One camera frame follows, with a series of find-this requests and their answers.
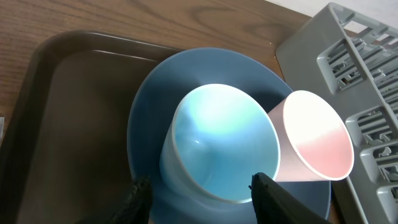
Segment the dark blue plate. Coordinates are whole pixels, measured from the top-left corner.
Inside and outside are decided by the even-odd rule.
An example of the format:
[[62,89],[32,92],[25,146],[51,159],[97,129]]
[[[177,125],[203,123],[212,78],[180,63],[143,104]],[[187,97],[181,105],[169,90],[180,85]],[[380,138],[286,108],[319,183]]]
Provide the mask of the dark blue plate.
[[160,153],[177,105],[189,91],[210,83],[239,88],[265,111],[292,91],[263,64],[226,49],[185,50],[156,66],[136,93],[127,126],[130,170],[150,178],[154,191],[150,217],[156,223],[256,223],[252,203],[201,203],[176,194],[160,176]]

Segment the light blue cup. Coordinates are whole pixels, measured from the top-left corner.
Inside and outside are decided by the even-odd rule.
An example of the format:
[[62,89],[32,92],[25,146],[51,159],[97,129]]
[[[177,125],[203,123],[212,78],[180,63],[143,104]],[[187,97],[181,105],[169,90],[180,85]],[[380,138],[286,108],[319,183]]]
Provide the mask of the light blue cup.
[[180,195],[246,203],[254,174],[277,177],[279,138],[268,114],[247,93],[202,85],[178,104],[159,167],[162,180]]

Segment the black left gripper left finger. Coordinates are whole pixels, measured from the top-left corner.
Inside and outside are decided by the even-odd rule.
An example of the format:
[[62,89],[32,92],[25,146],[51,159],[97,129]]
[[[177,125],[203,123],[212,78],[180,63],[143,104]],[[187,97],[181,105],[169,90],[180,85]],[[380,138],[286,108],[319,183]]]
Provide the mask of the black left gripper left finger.
[[125,197],[99,212],[78,221],[81,224],[148,224],[153,204],[153,189],[150,178],[134,180]]

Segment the pink cup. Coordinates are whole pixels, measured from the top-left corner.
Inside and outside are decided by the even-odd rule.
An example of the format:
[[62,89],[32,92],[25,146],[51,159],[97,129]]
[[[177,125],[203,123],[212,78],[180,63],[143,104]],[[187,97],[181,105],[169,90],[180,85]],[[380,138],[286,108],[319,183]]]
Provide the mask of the pink cup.
[[269,113],[280,145],[275,181],[337,181],[354,166],[353,143],[338,113],[320,96],[292,92]]

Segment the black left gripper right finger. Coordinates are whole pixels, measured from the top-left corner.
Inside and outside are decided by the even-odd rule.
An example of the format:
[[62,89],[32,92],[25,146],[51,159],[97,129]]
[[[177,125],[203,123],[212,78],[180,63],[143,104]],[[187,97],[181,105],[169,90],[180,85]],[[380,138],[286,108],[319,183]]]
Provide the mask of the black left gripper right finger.
[[328,224],[262,172],[252,176],[251,198],[258,224]]

